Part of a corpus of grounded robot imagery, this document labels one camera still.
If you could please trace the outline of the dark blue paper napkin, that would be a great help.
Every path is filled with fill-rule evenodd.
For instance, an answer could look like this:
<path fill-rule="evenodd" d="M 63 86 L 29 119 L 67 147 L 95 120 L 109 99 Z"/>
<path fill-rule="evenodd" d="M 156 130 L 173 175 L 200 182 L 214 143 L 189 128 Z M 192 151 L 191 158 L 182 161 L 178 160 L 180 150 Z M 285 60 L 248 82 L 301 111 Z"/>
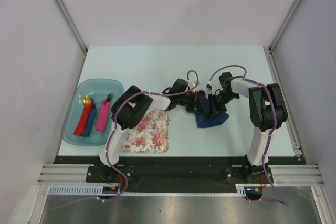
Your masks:
<path fill-rule="evenodd" d="M 196 124 L 199 129 L 206 129 L 211 127 L 216 127 L 222 125 L 229 119 L 229 115 L 224 112 L 223 114 L 214 117 L 213 119 L 208 119 L 207 115 L 195 114 Z"/>

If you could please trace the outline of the purple metal spoon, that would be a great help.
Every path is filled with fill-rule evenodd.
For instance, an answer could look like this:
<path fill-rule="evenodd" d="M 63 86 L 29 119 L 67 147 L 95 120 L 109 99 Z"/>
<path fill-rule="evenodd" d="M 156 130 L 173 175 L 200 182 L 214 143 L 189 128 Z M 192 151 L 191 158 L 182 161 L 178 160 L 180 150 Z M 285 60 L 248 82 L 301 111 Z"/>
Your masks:
<path fill-rule="evenodd" d="M 198 92 L 198 96 L 200 100 L 205 100 L 206 99 L 206 92 L 204 90 L 200 90 Z"/>

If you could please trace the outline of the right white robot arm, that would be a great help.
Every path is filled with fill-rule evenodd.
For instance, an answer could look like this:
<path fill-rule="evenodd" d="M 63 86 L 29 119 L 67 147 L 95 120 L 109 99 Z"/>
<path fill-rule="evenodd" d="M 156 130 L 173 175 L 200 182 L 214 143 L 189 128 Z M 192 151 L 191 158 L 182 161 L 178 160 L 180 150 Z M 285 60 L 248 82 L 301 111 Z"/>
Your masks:
<path fill-rule="evenodd" d="M 232 76 L 224 72 L 219 77 L 222 89 L 216 93 L 209 80 L 208 119 L 212 120 L 226 112 L 226 104 L 241 96 L 249 100 L 249 115 L 254 126 L 251 146 L 245 156 L 242 176 L 249 183 L 254 183 L 267 172 L 268 153 L 272 138 L 288 119 L 288 112 L 278 84 L 264 85 L 243 76 Z"/>

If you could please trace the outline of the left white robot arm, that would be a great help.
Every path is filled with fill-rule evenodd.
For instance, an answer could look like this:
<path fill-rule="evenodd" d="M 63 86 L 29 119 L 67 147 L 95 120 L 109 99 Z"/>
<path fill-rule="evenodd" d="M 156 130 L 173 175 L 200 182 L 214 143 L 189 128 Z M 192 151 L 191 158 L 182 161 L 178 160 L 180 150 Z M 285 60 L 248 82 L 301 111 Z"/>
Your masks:
<path fill-rule="evenodd" d="M 119 161 L 123 142 L 148 110 L 169 111 L 180 105 L 188 113 L 206 114 L 200 93 L 195 90 L 197 85 L 198 81 L 177 79 L 161 93 L 142 91 L 135 85 L 129 87 L 111 108 L 111 131 L 99 155 L 99 162 L 95 165 L 99 178 L 105 182 L 115 178 L 114 165 Z"/>

